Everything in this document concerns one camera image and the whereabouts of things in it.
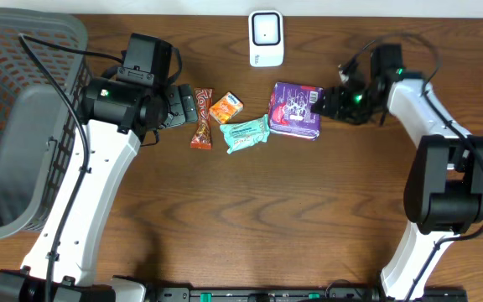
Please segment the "purple pink snack packet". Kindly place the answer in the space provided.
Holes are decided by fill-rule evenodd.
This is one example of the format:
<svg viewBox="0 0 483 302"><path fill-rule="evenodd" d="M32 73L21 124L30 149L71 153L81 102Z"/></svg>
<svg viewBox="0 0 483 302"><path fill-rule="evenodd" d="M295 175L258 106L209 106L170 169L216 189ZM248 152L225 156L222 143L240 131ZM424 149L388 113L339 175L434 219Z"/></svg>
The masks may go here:
<svg viewBox="0 0 483 302"><path fill-rule="evenodd" d="M311 107L324 89L277 82L268 104L268 124L276 134L315 140L320 134L320 116Z"/></svg>

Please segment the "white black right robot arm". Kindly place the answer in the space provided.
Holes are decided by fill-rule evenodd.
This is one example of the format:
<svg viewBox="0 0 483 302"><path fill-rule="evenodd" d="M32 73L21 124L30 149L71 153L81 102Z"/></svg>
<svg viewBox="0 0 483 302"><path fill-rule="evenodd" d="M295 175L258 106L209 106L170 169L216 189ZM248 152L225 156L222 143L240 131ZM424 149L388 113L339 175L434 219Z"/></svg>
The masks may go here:
<svg viewBox="0 0 483 302"><path fill-rule="evenodd" d="M370 80L352 57L340 66L341 85L312 105L322 117L361 125L377 112L394 116L416 154L403 192L408 224L377 291L365 301L418 301L443 253L483 233L483 137L456 122L435 96L430 79L408 70L400 44L371 51Z"/></svg>

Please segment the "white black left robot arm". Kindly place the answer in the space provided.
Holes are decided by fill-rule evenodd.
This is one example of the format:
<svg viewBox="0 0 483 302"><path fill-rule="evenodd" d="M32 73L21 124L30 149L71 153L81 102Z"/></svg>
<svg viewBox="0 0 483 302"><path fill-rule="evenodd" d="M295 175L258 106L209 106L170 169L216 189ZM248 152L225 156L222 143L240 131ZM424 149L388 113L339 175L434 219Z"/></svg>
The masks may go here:
<svg viewBox="0 0 483 302"><path fill-rule="evenodd" d="M151 301L131 277L97 284L106 220L122 178L147 133L195 122L187 85L178 85L167 41L132 34L117 68L92 79L70 107L75 142L62 185L37 241L17 270L0 271L0 301Z"/></svg>

